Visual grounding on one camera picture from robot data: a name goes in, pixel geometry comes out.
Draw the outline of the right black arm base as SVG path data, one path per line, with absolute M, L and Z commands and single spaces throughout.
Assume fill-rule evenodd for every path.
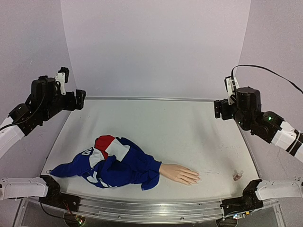
M 222 200 L 220 207 L 223 209 L 223 216 L 234 215 L 246 211 L 254 211 L 264 206 L 259 200 L 256 191 L 261 179 L 251 181 L 243 190 L 242 196 Z

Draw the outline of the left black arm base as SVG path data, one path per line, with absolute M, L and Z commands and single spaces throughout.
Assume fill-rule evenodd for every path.
M 45 197 L 40 197 L 39 201 L 52 207 L 77 211 L 80 205 L 80 197 L 61 192 L 60 185 L 50 175 L 40 175 L 48 187 Z

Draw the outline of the clear nail polish bottle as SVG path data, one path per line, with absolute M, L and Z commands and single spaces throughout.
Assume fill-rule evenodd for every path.
M 234 170 L 233 175 L 232 175 L 233 180 L 238 181 L 239 179 L 241 179 L 243 176 L 243 173 L 244 173 L 243 170 L 240 170 L 240 171 Z

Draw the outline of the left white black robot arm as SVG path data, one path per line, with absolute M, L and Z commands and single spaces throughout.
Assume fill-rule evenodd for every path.
M 31 93 L 24 103 L 17 105 L 0 126 L 0 155 L 4 156 L 17 142 L 28 136 L 37 126 L 50 120 L 61 111 L 81 110 L 86 91 L 77 89 L 68 92 L 65 84 L 68 73 L 64 70 L 55 77 L 40 76 L 31 83 Z M 52 178 L 0 178 L 0 199 L 45 197 L 53 206 L 61 206 L 64 196 L 51 188 Z

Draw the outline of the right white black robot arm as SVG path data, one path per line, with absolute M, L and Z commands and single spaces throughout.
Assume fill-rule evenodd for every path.
M 244 131 L 250 131 L 269 144 L 302 161 L 303 134 L 278 114 L 261 110 L 261 95 L 256 89 L 241 87 L 227 99 L 214 101 L 214 115 L 223 120 L 233 119 Z M 302 197 L 303 179 L 259 180 L 253 193 L 260 201 L 272 198 Z

